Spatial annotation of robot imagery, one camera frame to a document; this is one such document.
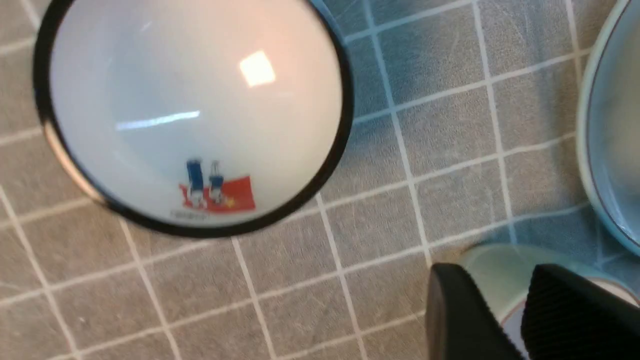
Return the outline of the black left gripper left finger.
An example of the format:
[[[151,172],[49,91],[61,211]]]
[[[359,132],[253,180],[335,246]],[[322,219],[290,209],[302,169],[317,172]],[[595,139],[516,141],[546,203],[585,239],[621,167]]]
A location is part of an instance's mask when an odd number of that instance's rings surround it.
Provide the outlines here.
[[[425,307],[430,360],[521,360],[470,274],[459,264],[430,267]]]

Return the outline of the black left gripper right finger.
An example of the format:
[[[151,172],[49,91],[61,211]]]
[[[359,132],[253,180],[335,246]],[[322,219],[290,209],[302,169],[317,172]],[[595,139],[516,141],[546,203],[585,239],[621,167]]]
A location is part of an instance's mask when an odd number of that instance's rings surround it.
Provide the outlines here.
[[[638,306],[556,264],[532,272],[520,327],[531,360],[637,360]]]

